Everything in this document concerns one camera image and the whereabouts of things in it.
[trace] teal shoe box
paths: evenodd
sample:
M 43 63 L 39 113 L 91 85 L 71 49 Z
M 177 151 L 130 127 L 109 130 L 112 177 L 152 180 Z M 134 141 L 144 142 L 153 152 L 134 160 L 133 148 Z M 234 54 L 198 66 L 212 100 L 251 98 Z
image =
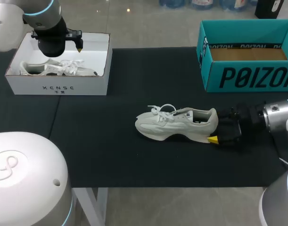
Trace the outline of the teal shoe box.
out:
M 207 92 L 288 91 L 288 20 L 202 21 L 197 58 Z

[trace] shoe sole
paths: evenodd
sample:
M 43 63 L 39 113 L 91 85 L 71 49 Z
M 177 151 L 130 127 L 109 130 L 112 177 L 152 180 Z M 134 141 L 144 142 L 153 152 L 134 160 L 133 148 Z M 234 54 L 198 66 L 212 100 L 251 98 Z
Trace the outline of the shoe sole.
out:
M 196 133 L 172 133 L 172 134 L 168 134 L 168 135 L 162 135 L 162 136 L 157 136 L 157 135 L 152 135 L 152 134 L 147 134 L 147 133 L 143 133 L 141 131 L 138 130 L 138 132 L 140 132 L 142 135 L 153 139 L 153 140 L 158 140 L 158 141 L 164 141 L 166 140 L 168 137 L 175 135 L 175 134 L 181 134 L 186 136 L 187 138 L 189 138 L 190 140 L 196 141 L 196 142 L 200 142 L 200 143 L 207 143 L 209 144 L 210 142 L 208 141 L 208 136 L 206 135 L 201 135 L 201 134 L 196 134 Z

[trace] bottle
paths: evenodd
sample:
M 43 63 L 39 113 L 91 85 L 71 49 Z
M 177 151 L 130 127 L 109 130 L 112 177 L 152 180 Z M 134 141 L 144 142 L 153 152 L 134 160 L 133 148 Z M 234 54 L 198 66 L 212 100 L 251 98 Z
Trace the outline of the bottle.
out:
M 214 0 L 189 0 L 189 3 L 192 4 L 195 9 L 206 10 L 213 7 Z
M 245 10 L 247 6 L 247 0 L 220 0 L 219 3 L 223 9 L 233 11 Z
M 250 0 L 249 2 L 251 3 L 252 6 L 256 6 L 258 0 Z
M 276 19 L 284 0 L 259 0 L 255 15 L 259 19 Z
M 180 8 L 185 5 L 185 2 L 185 0 L 159 0 L 159 5 L 169 8 Z

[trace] white shoe box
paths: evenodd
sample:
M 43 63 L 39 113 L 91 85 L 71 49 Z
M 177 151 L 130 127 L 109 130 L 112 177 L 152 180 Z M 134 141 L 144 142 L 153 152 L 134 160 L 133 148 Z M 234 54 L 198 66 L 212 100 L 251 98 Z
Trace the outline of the white shoe box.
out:
M 48 60 L 38 48 L 38 41 L 27 33 L 17 50 L 6 78 L 16 95 L 106 95 L 112 48 L 110 34 L 83 33 L 83 50 L 79 53 L 73 41 L 67 41 L 64 53 L 52 59 L 84 60 L 98 76 L 20 75 L 20 62 L 42 64 Z

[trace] shoelace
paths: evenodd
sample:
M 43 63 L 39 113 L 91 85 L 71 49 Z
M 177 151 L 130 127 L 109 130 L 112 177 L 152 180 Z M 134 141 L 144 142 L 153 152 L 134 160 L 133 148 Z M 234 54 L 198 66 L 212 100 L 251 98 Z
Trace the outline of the shoelace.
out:
M 61 63 L 61 73 L 69 73 L 76 75 L 78 67 L 82 66 L 84 60 L 62 60 Z
M 173 115 L 171 113 L 169 113 L 169 112 L 161 112 L 161 109 L 163 107 L 166 107 L 166 106 L 170 106 L 170 107 L 174 108 L 174 111 L 176 111 L 175 107 L 173 105 L 170 105 L 170 104 L 165 104 L 165 105 L 163 105 L 161 107 L 158 107 L 158 106 L 155 106 L 155 105 L 148 105 L 148 107 L 153 107 L 151 109 L 151 112 L 154 115 L 157 115 L 157 122 L 166 121 L 168 119 L 174 120 Z

